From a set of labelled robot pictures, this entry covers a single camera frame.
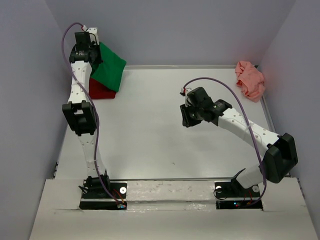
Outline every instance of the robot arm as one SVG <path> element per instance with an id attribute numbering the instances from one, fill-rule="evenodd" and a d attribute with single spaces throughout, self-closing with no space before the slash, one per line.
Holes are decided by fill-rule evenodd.
<path id="1" fill-rule="evenodd" d="M 62 106 L 62 111 L 71 130 L 78 136 L 84 152 L 88 176 L 87 187 L 90 188 L 95 184 L 100 185 L 97 173 L 99 172 L 108 188 L 110 181 L 106 168 L 101 161 L 98 146 L 95 156 L 97 116 L 86 93 L 78 84 L 79 82 L 89 92 L 92 65 L 102 62 L 97 30 L 96 27 L 91 27 L 83 32 L 75 33 L 76 44 L 72 48 L 69 61 L 76 79 L 72 77 L 70 97 L 68 103 Z"/>
<path id="2" fill-rule="evenodd" d="M 202 121 L 211 122 L 218 127 L 226 129 L 249 145 L 253 146 L 249 127 L 244 117 L 224 100 L 213 102 L 202 87 L 193 90 L 187 89 L 185 104 L 180 106 L 182 125 L 192 127 Z M 268 131 L 249 121 L 255 136 L 260 155 L 263 156 L 263 167 L 266 179 L 272 183 L 279 183 L 288 172 L 298 163 L 294 138 L 285 133 L 279 135 Z M 245 168 L 232 180 L 232 188 L 248 189 L 263 182 L 263 175 L 259 165 Z"/>

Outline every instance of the gray wall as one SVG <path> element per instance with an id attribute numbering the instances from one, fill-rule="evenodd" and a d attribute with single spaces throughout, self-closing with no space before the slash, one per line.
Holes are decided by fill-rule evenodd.
<path id="1" fill-rule="evenodd" d="M 320 236 L 320 1 L 298 0 L 260 65 L 278 133 L 295 137 L 307 207 Z"/>
<path id="2" fill-rule="evenodd" d="M 1 1 L 0 22 L 0 239 L 27 240 L 60 151 L 71 81 L 43 0 Z"/>
<path id="3" fill-rule="evenodd" d="M 129 65 L 235 65 L 260 63 L 295 0 L 46 2 L 62 30 L 75 21 L 98 27 Z"/>

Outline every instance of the metal edge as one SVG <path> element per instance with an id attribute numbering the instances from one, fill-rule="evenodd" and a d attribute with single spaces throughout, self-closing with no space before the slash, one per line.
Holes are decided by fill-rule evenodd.
<path id="1" fill-rule="evenodd" d="M 155 69 L 234 69 L 236 65 L 127 65 L 124 70 Z"/>
<path id="2" fill-rule="evenodd" d="M 266 118 L 266 122 L 268 124 L 269 130 L 272 132 L 276 132 L 275 125 L 274 125 L 274 122 L 272 121 L 272 117 L 270 115 L 266 97 L 264 94 L 262 95 L 262 98 L 261 98 L 261 105 L 262 105 L 262 109 L 263 109 L 264 116 Z"/>

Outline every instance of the white table surface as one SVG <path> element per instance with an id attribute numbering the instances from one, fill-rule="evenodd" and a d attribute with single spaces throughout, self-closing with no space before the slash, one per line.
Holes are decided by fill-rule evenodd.
<path id="1" fill-rule="evenodd" d="M 179 92 L 197 77 L 228 84 L 250 120 L 269 129 L 262 104 L 248 100 L 236 87 L 234 69 L 127 69 L 115 99 L 94 101 L 100 117 L 98 145 L 111 179 L 232 177 L 258 163 L 251 146 L 212 123 L 182 126 L 184 98 Z M 214 102 L 223 99 L 240 112 L 231 93 L 218 83 L 200 80 L 189 87 L 204 87 Z M 87 177 L 80 142 L 69 127 L 55 177 Z"/>
<path id="2" fill-rule="evenodd" d="M 215 202 L 201 208 L 167 202 L 146 203 L 141 209 L 129 203 L 126 211 L 80 210 L 78 185 L 82 182 L 46 181 L 30 240 L 317 239 L 295 178 L 268 183 L 262 199 L 264 211 L 217 210 Z"/>

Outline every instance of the crumpled towel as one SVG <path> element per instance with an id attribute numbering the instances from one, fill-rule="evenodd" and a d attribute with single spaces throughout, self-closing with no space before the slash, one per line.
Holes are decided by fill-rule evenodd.
<path id="1" fill-rule="evenodd" d="M 257 103 L 265 91 L 264 76 L 249 61 L 239 61 L 235 67 L 236 85 L 251 101 Z"/>

